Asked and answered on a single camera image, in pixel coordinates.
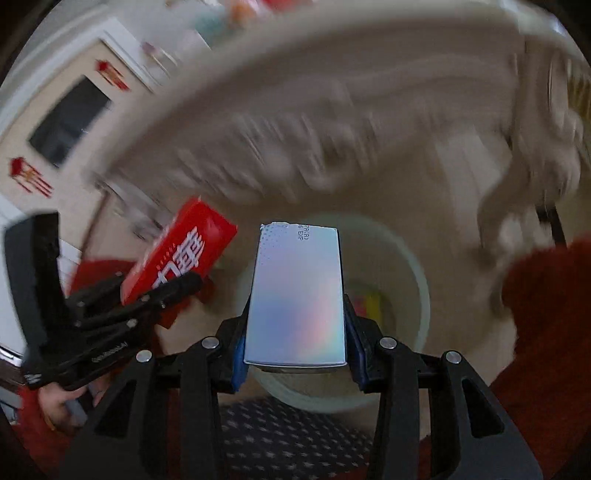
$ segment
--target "silver rivet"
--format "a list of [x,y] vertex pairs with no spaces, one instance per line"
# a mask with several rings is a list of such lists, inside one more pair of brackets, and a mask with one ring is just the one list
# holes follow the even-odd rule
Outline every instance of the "silver rivet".
[[140,350],[135,354],[135,359],[141,364],[149,362],[151,358],[152,352],[150,352],[150,350]]
[[451,364],[458,364],[462,361],[462,356],[457,353],[454,352],[453,350],[451,352],[448,352],[445,354],[445,360],[447,360],[448,362],[450,362]]
[[398,345],[398,342],[392,337],[382,337],[379,341],[379,345],[386,350],[394,350]]
[[217,348],[219,344],[220,341],[215,337],[205,337],[203,340],[201,340],[201,345],[203,345],[203,348],[206,348],[207,350],[213,350],[214,348]]

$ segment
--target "red fabric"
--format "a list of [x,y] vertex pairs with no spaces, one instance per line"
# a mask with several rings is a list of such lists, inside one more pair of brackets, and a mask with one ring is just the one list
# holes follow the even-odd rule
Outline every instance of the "red fabric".
[[[591,427],[591,239],[516,263],[503,300],[518,339],[515,360],[491,389],[551,478]],[[429,450],[427,439],[420,478],[429,478]]]
[[54,478],[59,460],[70,446],[70,438],[49,428],[43,419],[37,391],[21,387],[18,394],[22,406],[14,430],[37,466],[50,478]]

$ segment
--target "round container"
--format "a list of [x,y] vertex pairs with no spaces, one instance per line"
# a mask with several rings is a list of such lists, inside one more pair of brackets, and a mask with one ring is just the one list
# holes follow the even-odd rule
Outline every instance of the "round container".
[[[386,226],[361,215],[322,213],[306,225],[338,228],[345,293],[373,290],[382,298],[382,333],[420,352],[427,340],[430,302],[427,279],[404,241]],[[254,263],[241,274],[236,311],[250,294]],[[326,374],[275,374],[251,367],[258,382],[275,398],[302,410],[335,413],[373,403],[352,381],[348,368]]]

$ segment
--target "red package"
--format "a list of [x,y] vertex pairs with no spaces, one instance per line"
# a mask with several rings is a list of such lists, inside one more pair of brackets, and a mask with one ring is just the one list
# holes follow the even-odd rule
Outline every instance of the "red package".
[[[125,277],[121,285],[121,303],[132,303],[146,291],[189,270],[197,272],[206,281],[207,273],[237,230],[236,225],[207,204],[191,198],[146,252],[143,260],[137,262]],[[167,309],[159,324],[170,328],[179,311],[188,303],[187,299]]]

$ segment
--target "holographic card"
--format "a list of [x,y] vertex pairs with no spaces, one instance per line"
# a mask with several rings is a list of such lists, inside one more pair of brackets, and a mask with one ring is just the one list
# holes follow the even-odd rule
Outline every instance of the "holographic card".
[[244,361],[273,371],[346,365],[336,228],[261,226]]

